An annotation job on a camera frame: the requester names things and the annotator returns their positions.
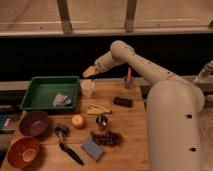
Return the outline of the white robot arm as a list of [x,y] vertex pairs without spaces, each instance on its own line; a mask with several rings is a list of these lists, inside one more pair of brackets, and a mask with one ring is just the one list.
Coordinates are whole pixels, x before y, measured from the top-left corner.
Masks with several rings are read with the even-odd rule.
[[202,171],[197,118],[205,103],[202,90],[138,55],[120,40],[113,42],[83,76],[88,78],[124,63],[151,85],[146,102],[151,171]]

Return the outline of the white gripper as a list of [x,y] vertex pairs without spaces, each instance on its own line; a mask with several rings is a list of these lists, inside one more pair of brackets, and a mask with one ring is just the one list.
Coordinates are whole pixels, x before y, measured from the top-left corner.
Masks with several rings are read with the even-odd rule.
[[83,77],[89,78],[91,76],[97,75],[98,73],[104,73],[115,67],[117,61],[113,58],[110,51],[100,56],[95,60],[94,66],[89,66],[84,72]]

